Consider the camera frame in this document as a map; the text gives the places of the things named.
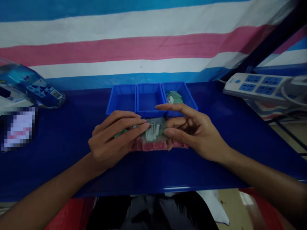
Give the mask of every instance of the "clear plastic bag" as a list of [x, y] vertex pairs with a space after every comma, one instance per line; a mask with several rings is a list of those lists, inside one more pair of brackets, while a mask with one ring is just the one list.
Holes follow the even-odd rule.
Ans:
[[138, 137], [131, 147], [131, 152], [134, 152], [134, 151], [149, 152], [149, 151], [157, 151], [157, 150], [170, 151], [172, 148], [188, 149], [189, 146], [187, 144], [184, 144], [178, 141], [173, 141], [173, 140], [167, 141], [166, 139], [163, 141], [159, 141], [159, 142], [144, 143], [141, 137]]
[[141, 135], [143, 143], [154, 143], [166, 140], [164, 130], [166, 129], [165, 118], [150, 118], [147, 119], [150, 127]]

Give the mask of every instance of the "dark clothing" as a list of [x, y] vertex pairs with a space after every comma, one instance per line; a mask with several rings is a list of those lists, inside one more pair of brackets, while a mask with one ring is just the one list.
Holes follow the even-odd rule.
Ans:
[[100, 197], [87, 230], [218, 230], [204, 200], [196, 192]]

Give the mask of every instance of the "plastic bag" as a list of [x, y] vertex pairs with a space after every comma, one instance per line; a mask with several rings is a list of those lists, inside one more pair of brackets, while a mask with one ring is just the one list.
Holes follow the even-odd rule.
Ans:
[[141, 139], [141, 137], [138, 137], [136, 141], [133, 143], [131, 147], [131, 151], [157, 151], [157, 150], [168, 150], [170, 151], [172, 148], [184, 148], [188, 149], [189, 146], [187, 144], [178, 142], [178, 141], [172, 141], [172, 145], [169, 146], [169, 143], [165, 140], [159, 141], [159, 142], [153, 142], [153, 143], [144, 143]]
[[170, 104], [183, 103], [182, 96], [175, 90], [166, 93], [166, 99]]
[[143, 143], [154, 143], [166, 140], [164, 130], [166, 129], [165, 118], [150, 118], [147, 119], [150, 127], [141, 135]]

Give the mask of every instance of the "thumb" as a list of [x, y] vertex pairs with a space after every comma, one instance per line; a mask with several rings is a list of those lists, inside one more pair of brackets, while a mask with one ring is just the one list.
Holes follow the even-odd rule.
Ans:
[[176, 128], [167, 128], [164, 131], [164, 134], [173, 140], [188, 144], [190, 146], [193, 145], [193, 136], [185, 133], [184, 131]]

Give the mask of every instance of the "pink stripe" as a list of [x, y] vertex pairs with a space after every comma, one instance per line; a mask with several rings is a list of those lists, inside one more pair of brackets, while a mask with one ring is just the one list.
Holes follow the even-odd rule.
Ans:
[[0, 49], [0, 57], [26, 66], [167, 58], [212, 58], [251, 53], [274, 26], [239, 27], [227, 34], [134, 37]]
[[282, 54], [291, 46], [302, 40], [307, 36], [307, 26], [304, 26], [299, 31], [297, 31], [291, 38], [289, 38], [285, 43], [283, 43], [278, 49], [276, 49], [274, 54]]
[[267, 116], [267, 117], [263, 117], [262, 119], [263, 119], [263, 120], [271, 120], [271, 119], [273, 119], [274, 117], [278, 117], [278, 116], [280, 116], [280, 114], [271, 114], [271, 115], [269, 115], [269, 116]]
[[267, 109], [275, 109], [277, 107], [276, 105], [267, 102], [262, 102], [261, 105]]

